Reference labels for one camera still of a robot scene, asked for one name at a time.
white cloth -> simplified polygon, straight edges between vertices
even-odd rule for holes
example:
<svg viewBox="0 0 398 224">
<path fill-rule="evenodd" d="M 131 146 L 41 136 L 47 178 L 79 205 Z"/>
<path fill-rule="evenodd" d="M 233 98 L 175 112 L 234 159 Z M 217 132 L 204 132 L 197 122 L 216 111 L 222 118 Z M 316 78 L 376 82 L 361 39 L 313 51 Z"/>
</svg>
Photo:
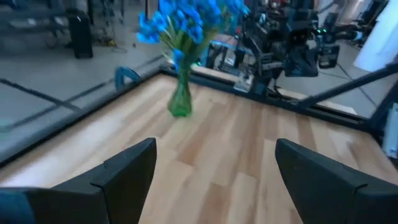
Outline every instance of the white cloth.
<svg viewBox="0 0 398 224">
<path fill-rule="evenodd" d="M 374 72 L 391 63 L 398 54 L 398 0 L 390 0 L 359 52 L 354 65 Z"/>
</svg>

black post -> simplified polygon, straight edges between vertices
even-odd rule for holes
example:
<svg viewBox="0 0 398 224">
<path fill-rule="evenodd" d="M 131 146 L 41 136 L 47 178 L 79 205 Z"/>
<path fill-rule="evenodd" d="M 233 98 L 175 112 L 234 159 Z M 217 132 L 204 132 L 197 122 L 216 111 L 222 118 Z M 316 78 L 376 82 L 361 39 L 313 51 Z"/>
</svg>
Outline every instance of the black post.
<svg viewBox="0 0 398 224">
<path fill-rule="evenodd" d="M 388 94 L 384 97 L 383 101 L 376 108 L 371 118 L 366 122 L 366 125 L 369 126 L 373 130 L 379 130 L 382 127 L 381 121 L 384 118 L 387 118 L 387 114 L 389 109 L 391 108 L 394 102 L 398 101 L 398 81 L 394 84 L 394 86 L 390 89 Z"/>
<path fill-rule="evenodd" d="M 94 12 L 93 12 L 93 0 L 87 0 L 87 14 L 90 18 L 90 24 L 94 25 Z"/>
<path fill-rule="evenodd" d="M 329 98 L 340 95 L 355 88 L 361 87 L 376 80 L 385 78 L 389 75 L 393 75 L 397 72 L 398 72 L 398 63 L 387 65 L 385 68 L 369 73 L 361 78 L 357 78 L 351 82 L 342 84 L 340 86 L 336 86 L 330 90 L 324 91 L 323 93 L 317 94 L 315 96 L 309 96 L 306 99 L 302 99 L 297 103 L 297 106 L 302 108 L 312 106 L 316 103 L 327 100 Z"/>
</svg>

green glass vase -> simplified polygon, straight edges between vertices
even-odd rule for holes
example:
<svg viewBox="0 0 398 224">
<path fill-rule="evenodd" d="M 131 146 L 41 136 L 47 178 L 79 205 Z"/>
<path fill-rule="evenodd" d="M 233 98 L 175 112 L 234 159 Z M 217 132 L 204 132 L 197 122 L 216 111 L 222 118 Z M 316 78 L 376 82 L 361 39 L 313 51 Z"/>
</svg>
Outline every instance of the green glass vase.
<svg viewBox="0 0 398 224">
<path fill-rule="evenodd" d="M 192 113 L 191 92 L 189 90 L 188 79 L 190 69 L 178 70 L 178 83 L 170 101 L 168 109 L 174 117 L 187 117 Z"/>
</svg>

machine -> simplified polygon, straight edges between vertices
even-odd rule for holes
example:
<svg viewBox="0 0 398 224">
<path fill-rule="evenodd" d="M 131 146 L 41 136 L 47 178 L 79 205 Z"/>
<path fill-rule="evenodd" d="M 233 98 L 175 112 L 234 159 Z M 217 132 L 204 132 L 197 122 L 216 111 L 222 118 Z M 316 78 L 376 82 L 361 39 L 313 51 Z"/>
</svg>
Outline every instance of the machine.
<svg viewBox="0 0 398 224">
<path fill-rule="evenodd" d="M 318 66 L 325 69 L 337 65 L 340 51 L 337 40 L 362 37 L 356 26 L 336 26 L 337 18 L 337 13 L 329 13 L 319 27 L 313 1 L 291 1 L 290 5 L 279 9 L 258 6 L 243 18 L 239 37 L 242 45 L 250 49 L 255 62 L 243 62 L 246 52 L 237 48 L 234 67 L 249 68 L 243 72 L 244 79 L 253 75 L 264 86 L 277 80 L 282 71 L 286 77 L 316 77 Z M 316 47 L 310 48 L 308 40 L 314 40 Z"/>
</svg>

wooden tabletop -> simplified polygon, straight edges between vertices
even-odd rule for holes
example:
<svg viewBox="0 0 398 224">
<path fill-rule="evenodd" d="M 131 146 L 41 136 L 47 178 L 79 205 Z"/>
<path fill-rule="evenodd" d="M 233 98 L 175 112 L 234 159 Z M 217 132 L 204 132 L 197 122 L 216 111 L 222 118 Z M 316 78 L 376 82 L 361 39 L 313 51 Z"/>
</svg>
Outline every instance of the wooden tabletop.
<svg viewBox="0 0 398 224">
<path fill-rule="evenodd" d="M 166 109 L 175 85 L 154 77 L 1 169 L 0 184 L 51 187 L 151 136 L 159 155 L 140 223 L 301 223 L 277 138 L 398 184 L 368 134 L 196 85 L 192 116 L 175 119 Z"/>
</svg>

